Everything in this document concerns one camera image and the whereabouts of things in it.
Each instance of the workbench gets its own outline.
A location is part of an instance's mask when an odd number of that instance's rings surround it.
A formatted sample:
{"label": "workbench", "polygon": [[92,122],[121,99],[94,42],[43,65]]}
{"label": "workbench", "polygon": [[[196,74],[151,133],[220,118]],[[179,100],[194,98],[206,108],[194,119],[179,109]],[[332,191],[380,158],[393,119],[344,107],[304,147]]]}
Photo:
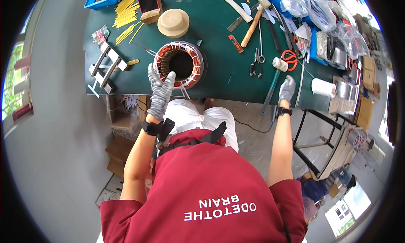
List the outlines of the workbench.
{"label": "workbench", "polygon": [[[234,1],[238,4],[246,2],[246,0]],[[250,2],[248,3],[250,7],[257,3],[256,0],[250,0]],[[242,24],[230,33],[227,27],[240,15],[228,3],[224,0],[181,0],[181,2],[179,0],[162,0],[162,6],[164,11],[179,8],[187,12],[190,17],[190,28],[183,37],[177,39],[168,38],[159,32],[157,23],[153,23],[142,26],[131,44],[129,44],[131,37],[128,37],[118,46],[115,46],[115,39],[133,23],[129,23],[119,29],[115,27],[111,28],[116,17],[115,8],[117,4],[90,11],[84,35],[84,79],[87,94],[93,94],[88,88],[88,84],[93,86],[95,80],[94,77],[90,77],[89,67],[91,64],[96,63],[101,54],[99,46],[92,41],[92,33],[103,25],[107,25],[107,28],[111,32],[107,41],[117,53],[126,61],[133,59],[140,60],[138,64],[131,66],[129,70],[125,72],[118,70],[110,76],[109,82],[113,86],[112,94],[150,95],[151,87],[147,76],[147,67],[149,63],[153,62],[154,57],[147,53],[146,50],[157,52],[164,44],[175,40],[184,40],[194,44],[198,40],[202,40],[200,49],[207,57],[207,73],[204,79],[194,88],[187,90],[190,97],[216,98],[251,103],[264,102],[276,72],[276,68],[272,66],[272,60],[274,57],[281,57],[281,52],[277,52],[275,49],[265,18],[261,18],[261,28],[263,55],[266,61],[262,64],[263,75],[261,78],[258,78],[257,75],[253,77],[249,76],[249,68],[254,61],[255,49],[260,49],[259,28],[256,28],[247,47],[244,48],[244,52],[238,53],[228,36],[233,34],[239,43],[241,43],[250,23],[248,24],[243,21]],[[140,10],[138,10],[136,16],[140,20]],[[287,44],[284,33],[279,26],[280,22],[276,19],[274,28],[281,43],[282,51],[284,51],[287,49]],[[286,75],[289,74],[297,83],[295,94],[291,100],[291,105],[295,105],[301,79],[301,68],[301,65],[298,63],[293,71],[282,72],[280,74],[270,104],[277,104],[280,86],[284,82]],[[305,64],[305,68],[315,78],[328,82],[332,82],[333,75],[341,76],[342,74],[341,70],[331,66],[323,66],[315,60],[311,60],[309,64]],[[330,98],[312,94],[312,79],[304,71],[298,108],[327,111]],[[96,86],[95,90],[98,94],[106,94],[104,89],[100,89],[99,86]],[[173,91],[173,96],[182,95],[180,91]]]}

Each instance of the hand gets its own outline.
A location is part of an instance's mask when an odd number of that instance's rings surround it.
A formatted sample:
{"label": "hand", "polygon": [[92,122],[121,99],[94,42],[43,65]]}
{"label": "hand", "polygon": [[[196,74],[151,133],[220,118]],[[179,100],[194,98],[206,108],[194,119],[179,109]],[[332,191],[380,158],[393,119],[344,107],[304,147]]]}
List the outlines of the hand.
{"label": "hand", "polygon": [[163,121],[172,89],[175,84],[176,73],[170,72],[163,83],[153,70],[153,65],[149,64],[148,77],[152,87],[151,107],[146,112],[154,116],[157,120]]}
{"label": "hand", "polygon": [[281,100],[286,100],[291,105],[291,98],[294,95],[294,92],[295,92],[295,81],[290,75],[287,75],[286,79],[284,80],[284,83],[281,84],[280,87],[278,104],[280,105]]}

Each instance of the metal frame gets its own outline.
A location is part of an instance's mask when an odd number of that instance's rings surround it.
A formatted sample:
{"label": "metal frame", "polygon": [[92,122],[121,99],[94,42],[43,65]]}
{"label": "metal frame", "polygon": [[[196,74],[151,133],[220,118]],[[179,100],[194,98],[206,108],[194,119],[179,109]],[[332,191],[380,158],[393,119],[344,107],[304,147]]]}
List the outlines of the metal frame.
{"label": "metal frame", "polygon": [[[128,64],[126,61],[124,61],[123,58],[121,58],[118,53],[114,51],[114,49],[107,43],[104,42],[100,46],[100,50],[102,51],[100,57],[97,59],[96,64],[90,65],[89,71],[90,71],[90,76],[95,77],[95,82],[93,87],[88,85],[89,89],[99,98],[99,94],[95,91],[97,83],[100,84],[100,89],[104,89],[108,94],[111,93],[113,87],[108,83],[108,78],[110,75],[113,73],[116,67],[119,67],[121,71],[125,71],[128,68]],[[99,67],[103,59],[108,56],[112,61],[113,64],[108,68],[107,72],[104,74],[104,72],[99,71]]]}
{"label": "metal frame", "polygon": [[[326,121],[328,124],[333,126],[331,134],[329,135],[328,139],[326,139],[325,137],[321,137],[323,143],[318,143],[318,144],[313,144],[313,145],[296,145],[298,137],[299,137],[299,135],[301,133],[302,125],[304,124],[306,112],[314,114],[315,116],[319,117],[320,119]],[[339,124],[337,122],[337,120],[339,118],[343,119],[343,124]],[[346,122],[348,122],[349,124],[356,125],[351,120],[347,119],[346,117],[342,116],[341,114],[336,114],[335,120],[332,120],[332,119],[328,118],[327,116],[325,116],[325,115],[323,115],[323,114],[321,114],[321,113],[319,113],[319,112],[317,112],[315,110],[312,110],[312,109],[308,109],[308,110],[305,109],[304,110],[304,115],[302,116],[301,124],[300,124],[300,127],[298,128],[297,135],[295,136],[295,139],[294,139],[294,141],[292,143],[292,147],[293,147],[294,151],[297,153],[297,155],[300,156],[300,158],[309,167],[309,169],[311,169],[311,171],[313,171],[313,173],[316,175],[317,178],[319,178],[322,175],[322,173],[325,171],[328,164],[331,162],[331,159],[332,159],[333,155],[335,154],[336,147],[339,144],[339,142],[342,140],[343,132],[346,129],[343,125]],[[336,144],[332,145],[331,144],[331,139],[332,139],[332,136],[333,136],[333,133],[334,133],[335,129],[339,129],[340,134],[338,136],[338,140],[337,140]],[[301,152],[300,149],[301,148],[310,148],[310,147],[322,146],[322,145],[328,145],[332,149],[332,153],[328,157],[328,162],[325,164],[325,166],[320,171],[314,164],[312,164],[312,162],[305,156],[305,154],[303,154]]]}

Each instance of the white thread spool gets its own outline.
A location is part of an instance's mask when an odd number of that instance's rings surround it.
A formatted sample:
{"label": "white thread spool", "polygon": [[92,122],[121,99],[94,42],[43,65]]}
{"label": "white thread spool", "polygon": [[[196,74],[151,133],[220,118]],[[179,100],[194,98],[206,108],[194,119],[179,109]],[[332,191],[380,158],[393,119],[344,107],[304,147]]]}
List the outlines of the white thread spool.
{"label": "white thread spool", "polygon": [[277,57],[273,59],[273,66],[283,72],[286,72],[288,69],[288,64],[281,58]]}
{"label": "white thread spool", "polygon": [[322,79],[315,78],[311,83],[312,93],[321,94],[334,98],[336,95],[336,85]]}

